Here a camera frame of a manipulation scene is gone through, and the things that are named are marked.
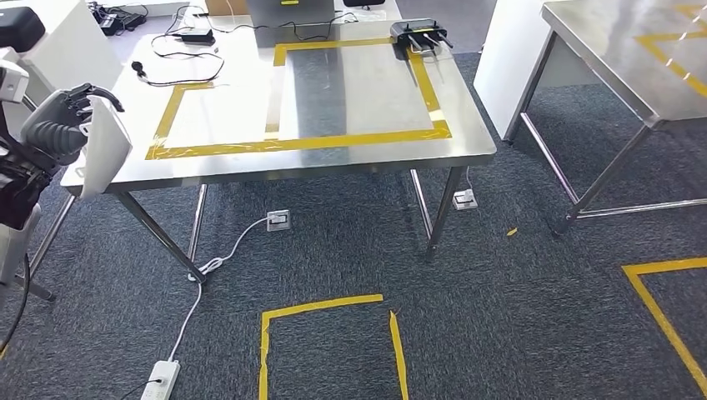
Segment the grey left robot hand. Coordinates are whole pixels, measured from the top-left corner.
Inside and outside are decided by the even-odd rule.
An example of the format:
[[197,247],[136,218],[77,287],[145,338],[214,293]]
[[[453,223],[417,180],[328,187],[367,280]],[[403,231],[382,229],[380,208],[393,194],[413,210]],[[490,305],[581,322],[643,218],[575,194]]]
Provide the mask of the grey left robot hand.
[[89,82],[70,89],[57,90],[49,95],[29,116],[20,131],[20,138],[27,140],[29,133],[38,129],[40,123],[50,122],[77,128],[91,121],[93,106],[89,96],[107,99],[119,113],[125,109],[109,90]]

